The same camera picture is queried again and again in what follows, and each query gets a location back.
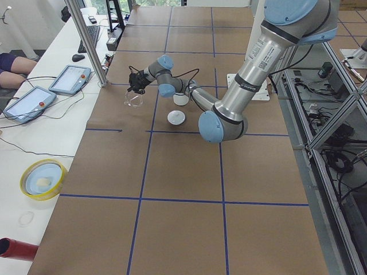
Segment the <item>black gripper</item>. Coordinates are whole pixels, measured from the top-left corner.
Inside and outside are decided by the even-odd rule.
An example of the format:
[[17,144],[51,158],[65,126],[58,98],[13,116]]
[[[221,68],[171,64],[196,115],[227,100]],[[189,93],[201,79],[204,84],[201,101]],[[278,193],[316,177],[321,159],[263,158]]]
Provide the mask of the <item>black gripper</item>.
[[131,73],[129,75],[129,85],[128,92],[136,91],[137,94],[144,94],[145,87],[147,87],[147,78],[144,71]]

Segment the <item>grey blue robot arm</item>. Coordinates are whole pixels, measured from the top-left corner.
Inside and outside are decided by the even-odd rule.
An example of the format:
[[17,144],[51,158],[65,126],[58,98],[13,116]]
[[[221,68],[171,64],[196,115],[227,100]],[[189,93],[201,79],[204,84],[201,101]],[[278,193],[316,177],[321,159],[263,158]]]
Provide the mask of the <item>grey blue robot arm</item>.
[[194,80],[173,77],[173,60],[167,55],[131,73],[128,91],[144,94],[145,87],[156,81],[162,97],[185,94],[202,109],[198,128],[207,142],[242,137],[248,127],[243,111],[274,72],[284,51],[291,46],[330,41],[337,33],[339,1],[265,1],[263,7],[259,38],[221,100]]

